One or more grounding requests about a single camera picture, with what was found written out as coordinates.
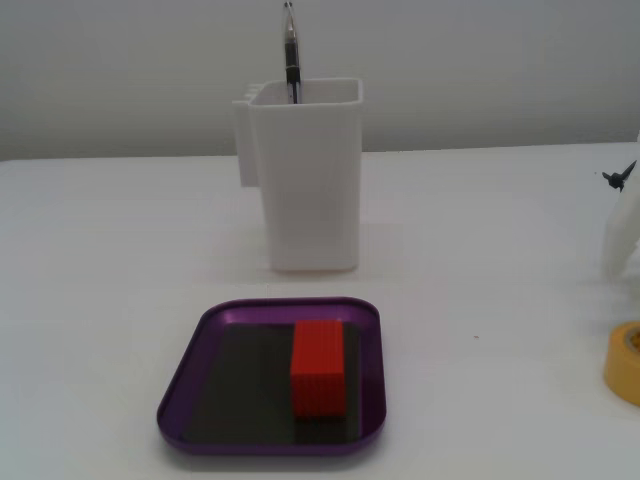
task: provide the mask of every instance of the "pen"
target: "pen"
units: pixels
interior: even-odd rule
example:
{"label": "pen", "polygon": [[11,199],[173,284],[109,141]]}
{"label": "pen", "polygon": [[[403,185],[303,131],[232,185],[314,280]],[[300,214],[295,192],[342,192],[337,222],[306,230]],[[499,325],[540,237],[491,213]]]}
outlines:
{"label": "pen", "polygon": [[289,103],[302,103],[302,80],[298,58],[298,32],[293,17],[293,5],[284,3],[284,66],[287,73]]}

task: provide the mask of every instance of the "yellow tape roll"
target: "yellow tape roll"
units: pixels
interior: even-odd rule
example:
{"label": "yellow tape roll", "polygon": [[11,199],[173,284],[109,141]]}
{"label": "yellow tape roll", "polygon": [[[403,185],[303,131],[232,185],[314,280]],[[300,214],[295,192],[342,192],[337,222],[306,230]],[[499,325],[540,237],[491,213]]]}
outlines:
{"label": "yellow tape roll", "polygon": [[640,322],[611,332],[604,379],[616,395],[640,406]]}

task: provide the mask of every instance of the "white table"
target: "white table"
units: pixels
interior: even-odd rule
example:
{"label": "white table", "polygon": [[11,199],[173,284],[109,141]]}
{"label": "white table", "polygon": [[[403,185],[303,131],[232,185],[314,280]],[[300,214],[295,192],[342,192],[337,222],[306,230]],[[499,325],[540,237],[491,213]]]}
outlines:
{"label": "white table", "polygon": [[[598,273],[618,195],[600,172],[636,153],[365,154],[360,267],[298,275],[267,269],[233,157],[0,163],[0,478],[637,477],[640,409],[602,366],[609,331],[638,318],[640,268]],[[156,408],[200,315],[312,295],[381,312],[378,442],[328,459],[166,446]]]}

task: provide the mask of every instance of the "red cube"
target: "red cube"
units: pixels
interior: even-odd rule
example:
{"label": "red cube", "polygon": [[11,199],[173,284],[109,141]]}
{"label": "red cube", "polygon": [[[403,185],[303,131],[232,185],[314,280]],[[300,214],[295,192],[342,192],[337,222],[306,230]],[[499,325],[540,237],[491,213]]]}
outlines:
{"label": "red cube", "polygon": [[345,416],[347,399],[342,322],[296,322],[290,377],[296,417]]}

